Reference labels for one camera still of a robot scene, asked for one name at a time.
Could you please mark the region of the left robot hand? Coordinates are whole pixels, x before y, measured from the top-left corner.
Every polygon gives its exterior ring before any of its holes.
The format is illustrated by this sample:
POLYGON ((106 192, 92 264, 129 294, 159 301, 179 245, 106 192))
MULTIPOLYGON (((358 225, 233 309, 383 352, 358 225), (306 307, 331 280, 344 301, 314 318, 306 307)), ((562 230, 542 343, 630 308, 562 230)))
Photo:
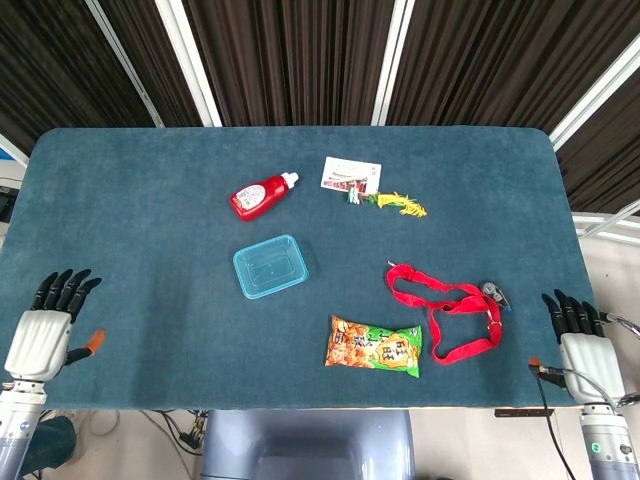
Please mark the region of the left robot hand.
POLYGON ((89 293, 101 283, 89 269, 53 272, 36 289, 29 309, 22 314, 9 347, 5 371, 15 382, 45 383, 60 370, 95 355, 106 339, 97 329, 81 347, 69 340, 89 293))

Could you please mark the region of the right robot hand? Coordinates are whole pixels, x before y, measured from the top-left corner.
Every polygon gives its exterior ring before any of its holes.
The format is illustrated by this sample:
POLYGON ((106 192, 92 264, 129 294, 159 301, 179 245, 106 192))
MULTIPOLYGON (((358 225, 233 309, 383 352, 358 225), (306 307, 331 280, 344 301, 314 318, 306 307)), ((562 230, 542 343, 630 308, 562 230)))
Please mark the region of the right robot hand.
POLYGON ((531 362, 540 381, 565 389, 579 405, 607 404, 614 408, 625 395, 619 361, 612 341, 606 337, 604 320, 596 308, 559 289, 544 293, 562 365, 531 362))

